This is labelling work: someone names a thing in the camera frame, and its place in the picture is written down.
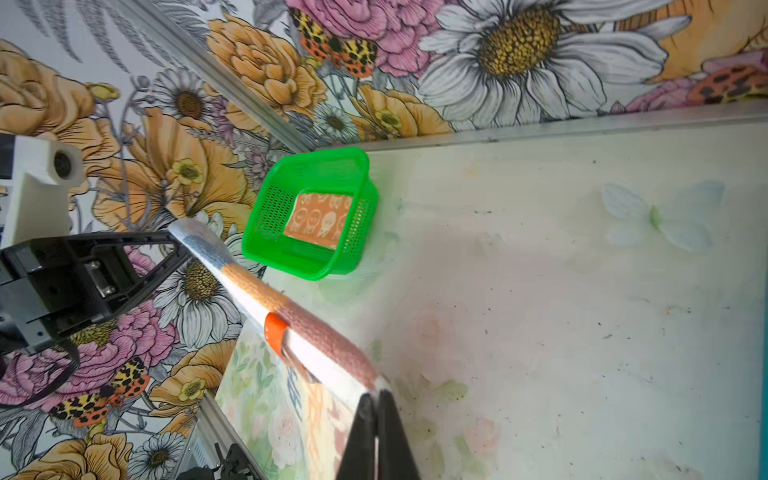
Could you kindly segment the cream orange patterned towel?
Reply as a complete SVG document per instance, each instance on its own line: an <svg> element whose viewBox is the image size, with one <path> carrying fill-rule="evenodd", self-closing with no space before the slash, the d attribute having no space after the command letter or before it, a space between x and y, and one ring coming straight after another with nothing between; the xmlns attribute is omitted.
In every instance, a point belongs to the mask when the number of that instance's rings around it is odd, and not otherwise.
<svg viewBox="0 0 768 480"><path fill-rule="evenodd" d="M308 473L336 479L359 400L370 394L377 413L385 379L351 341L238 264L206 225L185 218L169 232L225 287L279 357Z"/></svg>

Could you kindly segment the teal plastic basket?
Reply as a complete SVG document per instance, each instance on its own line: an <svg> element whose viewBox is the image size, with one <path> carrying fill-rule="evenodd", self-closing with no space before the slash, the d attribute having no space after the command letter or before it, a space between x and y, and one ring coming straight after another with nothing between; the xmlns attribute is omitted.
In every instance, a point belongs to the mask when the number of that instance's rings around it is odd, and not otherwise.
<svg viewBox="0 0 768 480"><path fill-rule="evenodd" d="M768 479L768 364L764 357L761 387L761 423L759 435L758 479Z"/></svg>

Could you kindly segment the orange bunny towel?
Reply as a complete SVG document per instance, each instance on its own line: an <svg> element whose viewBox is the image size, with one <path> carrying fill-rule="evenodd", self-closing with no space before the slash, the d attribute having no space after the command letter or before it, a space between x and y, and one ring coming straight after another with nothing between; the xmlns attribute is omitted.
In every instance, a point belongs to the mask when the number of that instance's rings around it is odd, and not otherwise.
<svg viewBox="0 0 768 480"><path fill-rule="evenodd" d="M283 233L289 238L335 250L352 205L348 195L302 193Z"/></svg>

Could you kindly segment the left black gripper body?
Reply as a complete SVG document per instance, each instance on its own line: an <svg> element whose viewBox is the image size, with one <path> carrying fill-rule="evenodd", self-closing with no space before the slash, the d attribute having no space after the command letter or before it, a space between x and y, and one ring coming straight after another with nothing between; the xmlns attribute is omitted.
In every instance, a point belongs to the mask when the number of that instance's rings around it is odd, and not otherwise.
<svg viewBox="0 0 768 480"><path fill-rule="evenodd" d="M128 247L167 246L145 275ZM168 232L33 239L1 251L1 352L37 353L139 306L191 257Z"/></svg>

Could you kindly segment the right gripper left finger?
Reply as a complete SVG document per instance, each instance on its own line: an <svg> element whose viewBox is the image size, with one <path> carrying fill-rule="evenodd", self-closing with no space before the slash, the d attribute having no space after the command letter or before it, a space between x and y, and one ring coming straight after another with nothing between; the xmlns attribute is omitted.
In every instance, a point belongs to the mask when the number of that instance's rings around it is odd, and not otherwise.
<svg viewBox="0 0 768 480"><path fill-rule="evenodd" d="M376 477L376 405L364 394L358 403L337 480L374 480Z"/></svg>

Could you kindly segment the green plastic basket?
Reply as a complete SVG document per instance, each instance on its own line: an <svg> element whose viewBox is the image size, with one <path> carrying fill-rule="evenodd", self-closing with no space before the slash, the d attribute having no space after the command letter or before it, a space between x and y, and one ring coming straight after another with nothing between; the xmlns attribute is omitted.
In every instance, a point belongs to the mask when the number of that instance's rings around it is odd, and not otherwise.
<svg viewBox="0 0 768 480"><path fill-rule="evenodd" d="M288 156L269 171L243 233L243 255L304 280L355 270L379 193L357 147Z"/></svg>

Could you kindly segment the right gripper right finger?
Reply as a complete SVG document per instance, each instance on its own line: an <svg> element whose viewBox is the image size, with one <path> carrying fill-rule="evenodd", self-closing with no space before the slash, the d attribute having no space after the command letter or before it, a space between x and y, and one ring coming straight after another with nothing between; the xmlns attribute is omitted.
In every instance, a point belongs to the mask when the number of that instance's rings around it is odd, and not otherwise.
<svg viewBox="0 0 768 480"><path fill-rule="evenodd" d="M419 480L420 474L411 452L393 394L381 390L377 406L378 466L382 480Z"/></svg>

